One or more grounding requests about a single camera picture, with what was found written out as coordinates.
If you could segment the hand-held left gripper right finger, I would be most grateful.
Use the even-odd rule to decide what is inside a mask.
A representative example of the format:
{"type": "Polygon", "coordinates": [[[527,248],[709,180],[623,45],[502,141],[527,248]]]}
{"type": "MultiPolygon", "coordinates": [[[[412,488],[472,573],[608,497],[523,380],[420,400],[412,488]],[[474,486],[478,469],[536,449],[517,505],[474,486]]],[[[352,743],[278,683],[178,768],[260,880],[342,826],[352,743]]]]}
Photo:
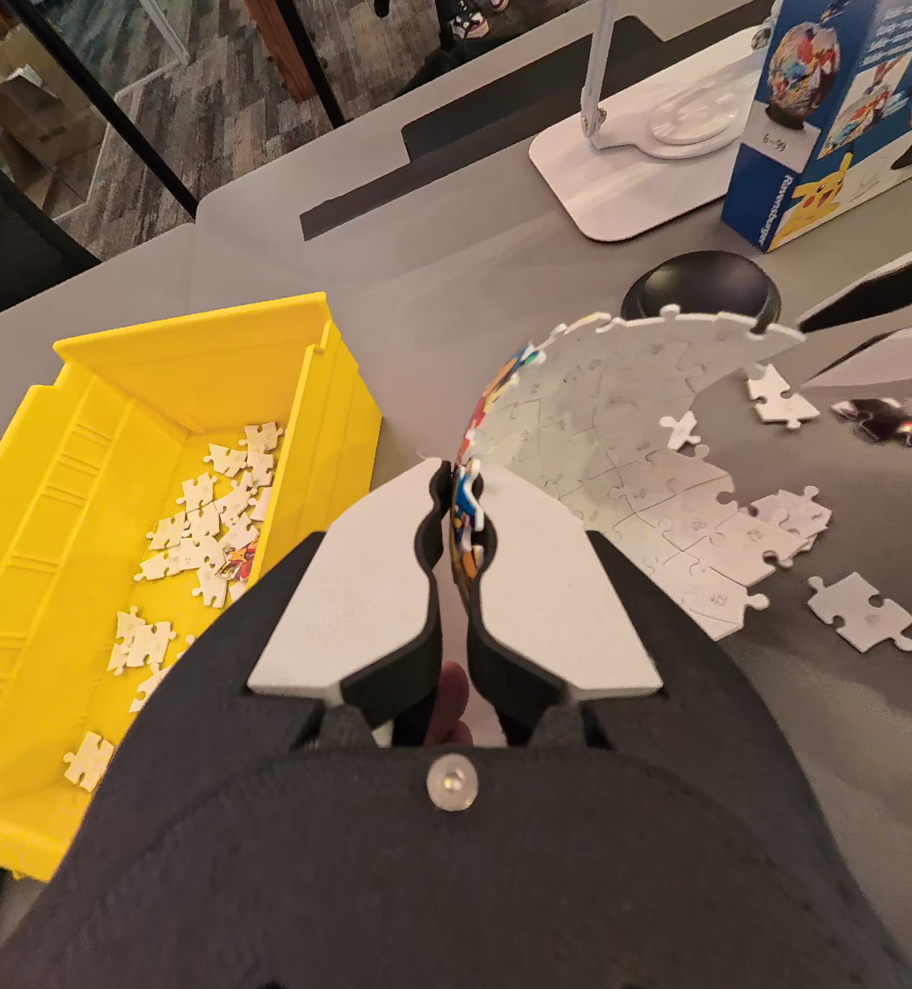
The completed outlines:
{"type": "Polygon", "coordinates": [[[468,602],[467,658],[493,707],[648,696],[663,685],[581,522],[484,461],[484,558],[468,602]]]}

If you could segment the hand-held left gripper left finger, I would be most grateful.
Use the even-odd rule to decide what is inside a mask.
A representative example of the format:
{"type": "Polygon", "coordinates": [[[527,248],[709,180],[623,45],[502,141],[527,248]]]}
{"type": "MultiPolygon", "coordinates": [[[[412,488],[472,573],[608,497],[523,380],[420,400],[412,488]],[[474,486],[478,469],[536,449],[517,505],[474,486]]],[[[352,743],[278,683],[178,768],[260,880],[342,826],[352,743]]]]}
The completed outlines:
{"type": "Polygon", "coordinates": [[[368,493],[319,536],[247,686],[258,695],[368,702],[377,664],[430,628],[449,463],[426,458],[368,493]]]}

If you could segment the partly assembled puzzle ball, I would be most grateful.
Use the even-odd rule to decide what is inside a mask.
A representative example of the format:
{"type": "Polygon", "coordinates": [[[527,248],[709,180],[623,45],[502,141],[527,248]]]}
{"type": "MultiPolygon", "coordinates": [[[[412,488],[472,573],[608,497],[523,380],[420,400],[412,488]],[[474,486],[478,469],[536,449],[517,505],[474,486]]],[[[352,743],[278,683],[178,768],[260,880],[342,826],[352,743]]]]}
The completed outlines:
{"type": "Polygon", "coordinates": [[[702,438],[667,449],[658,420],[804,339],[776,322],[759,333],[752,317],[671,304],[636,320],[593,313],[525,344],[478,399],[455,462],[451,554],[463,601],[483,564],[488,461],[604,535],[712,639],[740,630],[748,609],[768,604],[751,587],[790,567],[801,539],[738,505],[702,438]]]}

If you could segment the dark printed puzzle piece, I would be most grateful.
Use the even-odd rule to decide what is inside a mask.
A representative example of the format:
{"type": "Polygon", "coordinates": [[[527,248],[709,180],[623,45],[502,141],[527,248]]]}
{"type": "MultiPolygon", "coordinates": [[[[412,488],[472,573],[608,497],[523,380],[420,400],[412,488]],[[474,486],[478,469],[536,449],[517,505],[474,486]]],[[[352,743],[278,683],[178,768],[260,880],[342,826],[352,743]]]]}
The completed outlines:
{"type": "Polygon", "coordinates": [[[895,399],[854,399],[836,402],[831,410],[873,443],[912,448],[912,412],[895,399]]]}

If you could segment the pile of loose puzzle pieces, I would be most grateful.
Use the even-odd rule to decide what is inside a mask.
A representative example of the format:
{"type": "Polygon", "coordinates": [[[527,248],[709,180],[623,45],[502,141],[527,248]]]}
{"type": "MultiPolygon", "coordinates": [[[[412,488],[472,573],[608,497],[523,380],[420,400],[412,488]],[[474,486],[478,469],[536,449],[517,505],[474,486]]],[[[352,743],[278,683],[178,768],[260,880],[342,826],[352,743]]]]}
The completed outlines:
{"type": "Polygon", "coordinates": [[[130,402],[48,617],[47,781],[83,804],[153,690],[245,589],[274,516],[287,415],[196,432],[130,402]]]}

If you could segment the blue puzzle box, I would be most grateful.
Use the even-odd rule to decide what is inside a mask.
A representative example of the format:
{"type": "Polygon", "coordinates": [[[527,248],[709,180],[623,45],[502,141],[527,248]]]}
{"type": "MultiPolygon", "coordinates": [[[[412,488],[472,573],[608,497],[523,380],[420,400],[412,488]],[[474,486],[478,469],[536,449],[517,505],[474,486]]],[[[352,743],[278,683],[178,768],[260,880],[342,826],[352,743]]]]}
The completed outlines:
{"type": "Polygon", "coordinates": [[[722,221],[761,253],[912,178],[912,1],[789,1],[722,221]]]}

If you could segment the black round ball stand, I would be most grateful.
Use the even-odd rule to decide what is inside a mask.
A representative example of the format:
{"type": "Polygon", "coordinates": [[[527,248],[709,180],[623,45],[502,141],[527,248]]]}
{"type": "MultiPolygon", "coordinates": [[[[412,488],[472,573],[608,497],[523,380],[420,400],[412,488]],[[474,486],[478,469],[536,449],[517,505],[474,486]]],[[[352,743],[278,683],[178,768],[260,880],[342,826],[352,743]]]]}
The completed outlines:
{"type": "Polygon", "coordinates": [[[620,316],[658,316],[666,305],[682,313],[729,313],[752,317],[762,333],[782,312],[780,291],[754,261],[722,250],[693,251],[672,257],[640,276],[627,290],[620,316]]]}

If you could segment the person's left hand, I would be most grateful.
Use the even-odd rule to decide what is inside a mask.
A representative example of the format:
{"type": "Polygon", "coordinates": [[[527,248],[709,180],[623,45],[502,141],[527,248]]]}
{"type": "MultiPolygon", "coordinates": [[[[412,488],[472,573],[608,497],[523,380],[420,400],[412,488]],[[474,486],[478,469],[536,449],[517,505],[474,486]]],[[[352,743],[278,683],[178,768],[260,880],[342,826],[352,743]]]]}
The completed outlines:
{"type": "Polygon", "coordinates": [[[443,662],[426,729],[426,747],[474,745],[472,732],[464,721],[470,687],[470,678],[459,663],[443,662]]]}

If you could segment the yellow plastic bin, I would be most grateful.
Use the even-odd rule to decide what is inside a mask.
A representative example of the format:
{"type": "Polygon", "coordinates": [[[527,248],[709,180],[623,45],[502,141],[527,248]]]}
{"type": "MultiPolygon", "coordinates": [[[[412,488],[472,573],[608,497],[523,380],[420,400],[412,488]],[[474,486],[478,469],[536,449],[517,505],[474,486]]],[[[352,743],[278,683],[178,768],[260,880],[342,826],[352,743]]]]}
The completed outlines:
{"type": "Polygon", "coordinates": [[[47,781],[48,613],[129,403],[196,432],[288,416],[275,513],[234,601],[368,492],[382,423],[325,293],[79,336],[54,351],[56,381],[28,390],[0,440],[0,867],[41,882],[99,784],[77,805],[47,781]]]}

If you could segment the white lamp base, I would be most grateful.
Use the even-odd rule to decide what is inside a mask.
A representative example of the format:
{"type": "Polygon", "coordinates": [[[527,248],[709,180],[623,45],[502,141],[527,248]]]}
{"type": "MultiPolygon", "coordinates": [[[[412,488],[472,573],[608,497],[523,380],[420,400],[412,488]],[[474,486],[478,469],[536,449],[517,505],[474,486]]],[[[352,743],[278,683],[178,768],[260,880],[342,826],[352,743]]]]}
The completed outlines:
{"type": "Polygon", "coordinates": [[[723,198],[781,2],[764,21],[602,98],[616,2],[598,2],[579,113],[529,159],[585,237],[629,241],[723,198]]]}

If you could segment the wooden table leg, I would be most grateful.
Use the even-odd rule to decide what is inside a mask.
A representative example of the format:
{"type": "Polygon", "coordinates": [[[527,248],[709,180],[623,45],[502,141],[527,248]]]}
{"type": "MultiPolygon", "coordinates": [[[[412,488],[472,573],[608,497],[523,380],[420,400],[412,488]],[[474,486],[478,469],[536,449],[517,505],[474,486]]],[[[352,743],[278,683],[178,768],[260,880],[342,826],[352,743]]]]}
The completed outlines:
{"type": "Polygon", "coordinates": [[[314,84],[278,2],[244,1],[243,4],[289,95],[297,103],[311,100],[316,95],[314,84]]]}

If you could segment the cardboard box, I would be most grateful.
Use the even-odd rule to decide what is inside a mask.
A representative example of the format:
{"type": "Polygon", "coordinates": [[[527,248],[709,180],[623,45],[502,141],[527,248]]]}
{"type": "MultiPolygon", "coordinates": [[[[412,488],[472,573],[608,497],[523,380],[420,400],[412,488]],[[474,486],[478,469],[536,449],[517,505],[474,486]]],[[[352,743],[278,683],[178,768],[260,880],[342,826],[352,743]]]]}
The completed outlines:
{"type": "Polygon", "coordinates": [[[0,22],[0,170],[51,218],[86,204],[107,122],[23,24],[0,22]]]}

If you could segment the black partition frame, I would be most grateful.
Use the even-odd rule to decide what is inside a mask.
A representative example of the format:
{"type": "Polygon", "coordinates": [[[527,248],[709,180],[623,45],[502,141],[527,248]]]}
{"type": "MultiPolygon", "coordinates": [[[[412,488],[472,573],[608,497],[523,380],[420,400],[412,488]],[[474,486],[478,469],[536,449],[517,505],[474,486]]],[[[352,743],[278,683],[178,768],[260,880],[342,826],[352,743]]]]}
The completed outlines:
{"type": "Polygon", "coordinates": [[[163,185],[175,202],[191,217],[197,214],[199,201],[164,161],[136,124],[127,116],[101,82],[77,57],[47,18],[29,1],[6,1],[3,5],[25,25],[31,35],[55,60],[71,82],[88,98],[110,127],[139,156],[144,166],[163,185]]]}

